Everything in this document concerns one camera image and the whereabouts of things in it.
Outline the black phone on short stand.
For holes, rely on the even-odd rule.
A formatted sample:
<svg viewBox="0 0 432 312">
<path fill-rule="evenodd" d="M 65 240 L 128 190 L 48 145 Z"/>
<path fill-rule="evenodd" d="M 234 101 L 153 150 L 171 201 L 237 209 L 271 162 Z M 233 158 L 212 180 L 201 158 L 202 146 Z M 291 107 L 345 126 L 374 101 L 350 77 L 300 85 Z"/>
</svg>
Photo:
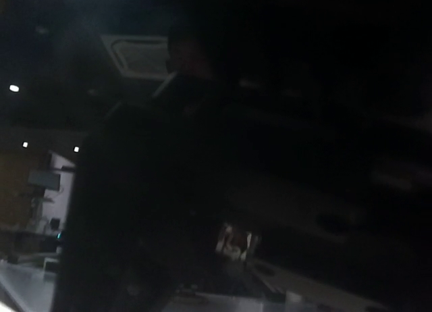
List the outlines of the black phone on short stand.
<svg viewBox="0 0 432 312">
<path fill-rule="evenodd" d="M 171 74 L 82 143 L 52 311 L 181 284 L 431 310 L 431 0 L 73 0 Z"/>
</svg>

